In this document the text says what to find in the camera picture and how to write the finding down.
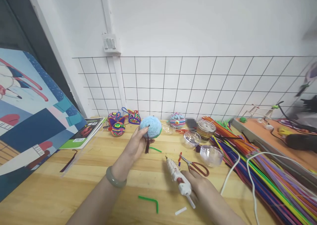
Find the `painting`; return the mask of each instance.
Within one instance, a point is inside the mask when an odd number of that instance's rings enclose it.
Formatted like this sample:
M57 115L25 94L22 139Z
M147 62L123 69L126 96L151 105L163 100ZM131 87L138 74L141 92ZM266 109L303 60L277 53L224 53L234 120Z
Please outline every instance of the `painting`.
M32 55L0 48L0 201L85 124Z

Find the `white paper scrap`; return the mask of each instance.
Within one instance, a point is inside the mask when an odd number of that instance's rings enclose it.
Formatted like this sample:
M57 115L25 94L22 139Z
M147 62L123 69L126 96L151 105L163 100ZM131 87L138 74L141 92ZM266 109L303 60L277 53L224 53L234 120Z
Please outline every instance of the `white paper scrap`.
M182 209L178 210L177 212L175 212L175 215L179 215L180 213L184 212L185 210L187 210L186 207L183 207Z

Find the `scissors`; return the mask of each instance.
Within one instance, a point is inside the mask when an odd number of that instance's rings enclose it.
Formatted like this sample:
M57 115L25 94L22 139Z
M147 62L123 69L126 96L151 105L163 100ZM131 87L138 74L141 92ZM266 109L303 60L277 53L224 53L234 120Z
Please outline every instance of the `scissors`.
M193 167L195 167L200 173L202 173L205 177L209 176L209 170L207 169L207 167L205 167L203 164L199 163L199 162L191 162L191 161L188 161L186 160L186 158L184 158L181 154L179 154L180 157L186 161L187 165L188 165L188 169L192 169L193 171L197 172ZM197 165L200 165L202 166L205 170L206 170L206 173L203 172Z

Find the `colorful pipe cleaner figure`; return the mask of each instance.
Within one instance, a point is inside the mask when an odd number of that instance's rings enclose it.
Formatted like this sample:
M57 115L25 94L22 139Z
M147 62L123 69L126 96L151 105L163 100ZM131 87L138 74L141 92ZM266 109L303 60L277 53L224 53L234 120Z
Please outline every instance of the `colorful pipe cleaner figure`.
M109 118L116 118L117 117L117 112L111 112L110 114L108 114L108 119Z
M174 113L171 115L170 124L174 125L176 128L183 128L185 125L185 117L180 113Z
M119 137L125 132L125 117L121 117L119 120L118 118L120 117L120 113L117 113L118 117L117 118L109 118L109 131L112 133L113 136Z
M126 112L128 114L125 115L125 117L128 118L129 123L131 124L140 124L141 123L141 117L137 110L127 110L125 107L121 108L123 112Z

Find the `brown tassel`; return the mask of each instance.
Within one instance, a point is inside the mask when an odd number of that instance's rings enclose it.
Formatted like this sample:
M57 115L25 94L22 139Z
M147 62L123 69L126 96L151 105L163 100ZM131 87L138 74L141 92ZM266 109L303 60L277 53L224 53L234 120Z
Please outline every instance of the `brown tassel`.
M200 145L197 145L197 146L195 147L194 151L200 153L200 148L201 148L201 146L200 146Z
M66 168L69 166L69 164L74 160L76 154L77 154L77 150L73 149L72 151L76 151L75 154L73 155L73 157L70 159L70 161L66 164L66 166L64 166L63 169L61 169L59 172L64 172L64 170L66 170Z
M146 139L146 147L145 147L145 154L148 154L149 153L149 149L150 149L150 139L149 139L149 134L148 132L146 132L146 135L147 135L147 139Z

